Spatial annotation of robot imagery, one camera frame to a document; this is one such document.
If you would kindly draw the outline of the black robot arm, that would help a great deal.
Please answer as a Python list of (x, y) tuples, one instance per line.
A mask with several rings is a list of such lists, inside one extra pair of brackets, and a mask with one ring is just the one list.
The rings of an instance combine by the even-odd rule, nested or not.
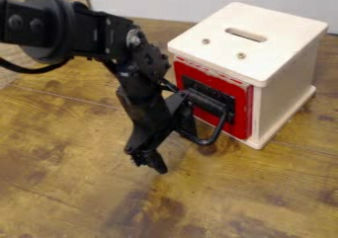
[(196, 133), (188, 100), (165, 79), (168, 56), (133, 21), (66, 0), (0, 0), (0, 43), (14, 44), (43, 66), (0, 57), (0, 66), (42, 74), (74, 57), (100, 62), (118, 81), (116, 96), (133, 124), (124, 151), (133, 163), (168, 171), (157, 147), (172, 132)]

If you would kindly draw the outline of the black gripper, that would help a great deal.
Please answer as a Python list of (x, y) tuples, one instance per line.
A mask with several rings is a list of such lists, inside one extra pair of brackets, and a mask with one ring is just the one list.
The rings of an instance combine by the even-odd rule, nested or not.
[(124, 152), (137, 166), (146, 165), (164, 174), (168, 167), (157, 147), (173, 131), (196, 136), (192, 110), (181, 108), (182, 94), (168, 80), (152, 83), (128, 78), (120, 80), (116, 96), (133, 124)]

